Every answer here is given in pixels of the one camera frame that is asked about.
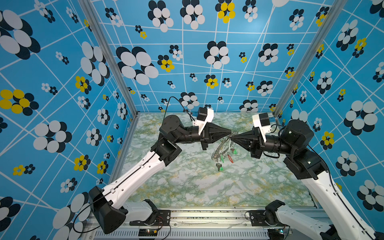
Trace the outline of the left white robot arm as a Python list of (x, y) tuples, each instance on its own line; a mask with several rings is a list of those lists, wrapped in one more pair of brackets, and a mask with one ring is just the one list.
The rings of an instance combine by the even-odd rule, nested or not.
[(206, 150), (209, 144), (231, 134), (231, 130), (213, 124), (212, 119), (213, 115), (208, 114), (185, 127), (178, 116), (165, 117), (158, 140), (136, 165), (102, 189), (94, 187), (89, 191), (91, 212), (105, 234), (114, 232), (126, 222), (164, 224), (152, 201), (129, 203), (127, 200), (150, 177), (178, 157), (182, 152), (179, 143), (200, 143)]

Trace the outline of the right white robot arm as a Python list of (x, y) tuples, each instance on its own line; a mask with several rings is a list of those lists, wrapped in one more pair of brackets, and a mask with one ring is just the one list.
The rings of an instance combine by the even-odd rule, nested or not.
[(314, 132), (303, 121), (291, 120), (277, 136), (265, 135), (259, 127), (232, 136), (232, 142), (259, 159), (264, 153), (285, 155), (284, 164), (317, 199), (329, 219), (324, 223), (275, 200), (265, 208), (265, 222), (292, 227), (313, 240), (382, 240), (344, 197), (326, 162), (309, 147)]

